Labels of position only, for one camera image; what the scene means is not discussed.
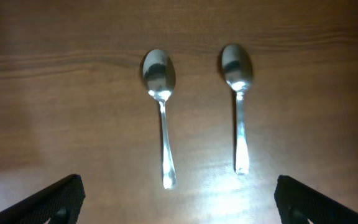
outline teaspoon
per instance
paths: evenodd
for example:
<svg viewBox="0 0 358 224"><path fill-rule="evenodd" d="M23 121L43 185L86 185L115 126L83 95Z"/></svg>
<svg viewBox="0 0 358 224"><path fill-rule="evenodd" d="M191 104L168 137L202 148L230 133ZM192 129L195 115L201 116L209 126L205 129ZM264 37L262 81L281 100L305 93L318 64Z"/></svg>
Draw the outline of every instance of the teaspoon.
<svg viewBox="0 0 358 224"><path fill-rule="evenodd" d="M254 77L252 64L247 52L240 45L229 44L223 49L222 68L227 84L236 93L237 141L235 172L237 175L248 174L249 157L244 116L244 95L251 87Z"/></svg>
<svg viewBox="0 0 358 224"><path fill-rule="evenodd" d="M162 125L162 183L165 189L172 189L177 183L168 138L165 104L175 87L175 71L172 61L163 50L150 51L143 64L143 81L149 95L158 101Z"/></svg>

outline wooden table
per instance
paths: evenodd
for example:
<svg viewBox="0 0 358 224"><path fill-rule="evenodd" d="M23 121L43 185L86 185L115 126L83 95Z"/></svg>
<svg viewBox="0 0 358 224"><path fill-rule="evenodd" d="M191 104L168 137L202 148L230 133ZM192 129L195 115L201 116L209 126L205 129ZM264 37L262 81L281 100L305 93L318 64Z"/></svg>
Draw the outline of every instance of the wooden table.
<svg viewBox="0 0 358 224"><path fill-rule="evenodd" d="M250 173L218 55L243 45ZM140 62L166 50L175 190ZM0 1L0 211L83 178L78 223L280 223L290 175L358 212L358 1Z"/></svg>

